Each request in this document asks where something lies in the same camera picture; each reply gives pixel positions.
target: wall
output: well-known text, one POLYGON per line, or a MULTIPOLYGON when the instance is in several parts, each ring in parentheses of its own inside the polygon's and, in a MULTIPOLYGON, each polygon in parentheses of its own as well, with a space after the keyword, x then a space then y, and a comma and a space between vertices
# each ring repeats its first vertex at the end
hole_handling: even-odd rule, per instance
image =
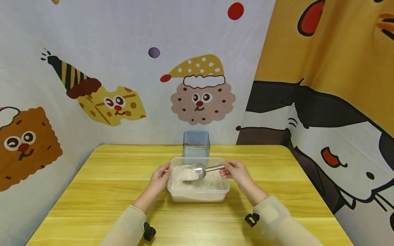
POLYGON ((1 3, 0 245, 28 240, 99 144, 235 144, 274 4, 1 3))
POLYGON ((278 0, 235 129, 287 146, 357 246, 394 241, 393 22, 393 1, 278 0))

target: person's left hand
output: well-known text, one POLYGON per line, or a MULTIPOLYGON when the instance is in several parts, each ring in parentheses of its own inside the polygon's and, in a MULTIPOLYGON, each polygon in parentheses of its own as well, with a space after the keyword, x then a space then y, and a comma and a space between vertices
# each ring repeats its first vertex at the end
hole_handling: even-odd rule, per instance
POLYGON ((160 166, 153 172, 147 190, 158 195, 166 187, 167 181, 171 175, 170 164, 171 162, 160 166))

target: metal scoop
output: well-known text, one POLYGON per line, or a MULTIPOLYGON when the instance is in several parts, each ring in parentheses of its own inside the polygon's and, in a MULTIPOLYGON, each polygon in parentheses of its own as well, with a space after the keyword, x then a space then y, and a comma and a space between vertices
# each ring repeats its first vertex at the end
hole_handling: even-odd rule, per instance
POLYGON ((198 179, 195 179, 195 180, 200 180, 200 179, 203 179, 205 177, 206 172, 220 170, 220 169, 225 168, 225 166, 219 165, 219 166, 212 166, 212 167, 207 167, 206 168, 203 164, 196 163, 196 164, 193 164, 191 166, 188 166, 187 168, 193 169, 197 173, 198 179))

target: beige sleeve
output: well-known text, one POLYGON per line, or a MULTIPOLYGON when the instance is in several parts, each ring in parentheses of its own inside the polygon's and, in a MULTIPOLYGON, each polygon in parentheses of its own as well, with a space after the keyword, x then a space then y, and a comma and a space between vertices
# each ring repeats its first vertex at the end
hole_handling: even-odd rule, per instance
POLYGON ((261 232, 278 246, 323 245, 305 227, 290 216, 289 210, 275 197, 269 196, 253 208, 260 216, 261 232))
POLYGON ((100 243, 100 246, 137 246, 144 234, 146 218, 143 211, 129 206, 100 243))

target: rice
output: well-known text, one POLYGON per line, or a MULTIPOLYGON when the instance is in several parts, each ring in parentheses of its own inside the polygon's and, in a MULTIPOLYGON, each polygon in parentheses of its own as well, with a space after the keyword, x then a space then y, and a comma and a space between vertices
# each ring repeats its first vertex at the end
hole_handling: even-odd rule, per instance
POLYGON ((192 169, 188 169, 188 166, 190 165, 181 165, 173 169, 172 190, 225 190, 219 171, 207 172, 206 176, 201 180, 183 182, 198 178, 197 173, 192 169))

